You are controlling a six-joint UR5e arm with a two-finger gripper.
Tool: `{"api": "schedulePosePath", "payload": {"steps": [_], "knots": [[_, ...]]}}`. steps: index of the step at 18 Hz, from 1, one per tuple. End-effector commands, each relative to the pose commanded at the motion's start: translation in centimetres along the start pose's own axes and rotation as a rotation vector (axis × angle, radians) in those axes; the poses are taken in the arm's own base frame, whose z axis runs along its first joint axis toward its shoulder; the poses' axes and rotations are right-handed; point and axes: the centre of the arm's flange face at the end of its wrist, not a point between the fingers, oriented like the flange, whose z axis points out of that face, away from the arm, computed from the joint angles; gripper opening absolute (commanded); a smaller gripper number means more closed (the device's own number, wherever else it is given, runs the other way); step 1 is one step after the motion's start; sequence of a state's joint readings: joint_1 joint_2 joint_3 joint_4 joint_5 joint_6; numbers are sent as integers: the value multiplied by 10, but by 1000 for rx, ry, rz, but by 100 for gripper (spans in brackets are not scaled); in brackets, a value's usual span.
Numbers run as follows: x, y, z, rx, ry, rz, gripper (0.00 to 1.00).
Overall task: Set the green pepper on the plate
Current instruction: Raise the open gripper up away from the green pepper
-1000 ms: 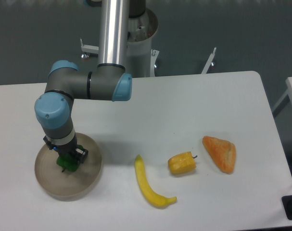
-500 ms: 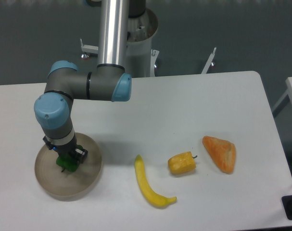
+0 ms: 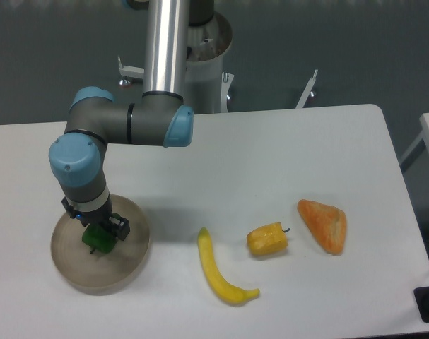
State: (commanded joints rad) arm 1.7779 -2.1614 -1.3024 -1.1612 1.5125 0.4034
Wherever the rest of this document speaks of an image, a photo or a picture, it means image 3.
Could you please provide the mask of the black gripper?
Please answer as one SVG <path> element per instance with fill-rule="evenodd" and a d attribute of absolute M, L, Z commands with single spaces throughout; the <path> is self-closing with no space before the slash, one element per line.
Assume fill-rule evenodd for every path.
<path fill-rule="evenodd" d="M 79 221 L 84 227 L 91 224 L 107 226 L 108 231 L 120 241 L 124 241 L 130 233 L 129 221 L 121 215 L 112 214 L 110 195 L 99 196 L 94 201 L 87 203 L 70 202 L 69 199 L 63 197 L 61 203 L 66 214 L 71 219 Z"/>

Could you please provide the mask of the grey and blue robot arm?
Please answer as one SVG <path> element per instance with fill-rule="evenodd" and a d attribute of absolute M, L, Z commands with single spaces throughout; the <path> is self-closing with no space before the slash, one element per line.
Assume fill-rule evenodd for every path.
<path fill-rule="evenodd" d="M 110 143 L 186 147 L 194 113 L 184 105 L 189 56 L 188 29 L 208 23 L 213 1 L 149 1 L 143 95 L 138 104 L 118 105 L 98 87 L 76 93 L 62 136 L 51 144 L 49 162 L 70 218 L 99 224 L 125 240 L 129 221 L 116 217 L 103 172 Z"/>

